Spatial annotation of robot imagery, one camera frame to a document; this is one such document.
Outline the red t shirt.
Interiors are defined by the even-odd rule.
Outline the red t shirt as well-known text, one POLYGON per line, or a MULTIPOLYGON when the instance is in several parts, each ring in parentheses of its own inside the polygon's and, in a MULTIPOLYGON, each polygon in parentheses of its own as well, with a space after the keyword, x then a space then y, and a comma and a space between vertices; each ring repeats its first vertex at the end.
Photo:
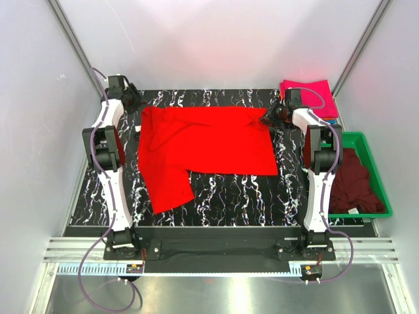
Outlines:
POLYGON ((276 176, 264 108, 147 107, 141 113, 138 169, 153 212, 194 199, 191 172, 276 176))

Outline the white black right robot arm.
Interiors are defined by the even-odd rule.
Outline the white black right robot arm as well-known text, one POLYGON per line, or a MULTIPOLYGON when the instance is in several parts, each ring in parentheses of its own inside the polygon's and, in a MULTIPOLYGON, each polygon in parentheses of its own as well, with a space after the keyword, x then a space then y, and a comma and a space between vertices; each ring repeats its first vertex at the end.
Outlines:
POLYGON ((335 175, 343 158, 342 126, 320 118, 302 102, 302 91, 314 94, 323 108, 325 100, 309 88, 288 88, 284 97, 267 109, 259 121, 279 128, 290 124, 305 135, 303 147, 304 168, 308 171, 308 205, 302 230, 296 243, 288 250, 303 259, 318 259, 328 250, 330 240, 329 204, 335 175))

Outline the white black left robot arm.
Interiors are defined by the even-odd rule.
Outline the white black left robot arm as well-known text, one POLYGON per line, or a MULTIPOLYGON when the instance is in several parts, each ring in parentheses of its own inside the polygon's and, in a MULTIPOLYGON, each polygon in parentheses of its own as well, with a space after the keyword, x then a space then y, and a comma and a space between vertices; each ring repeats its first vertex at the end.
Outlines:
POLYGON ((82 130, 82 140, 88 165, 101 183, 109 215, 109 227, 101 236, 105 242, 104 258, 133 259, 140 254, 141 243, 126 201, 126 157, 117 128, 122 115, 135 112, 144 101, 126 76, 111 75, 105 81, 99 116, 91 127, 82 130))

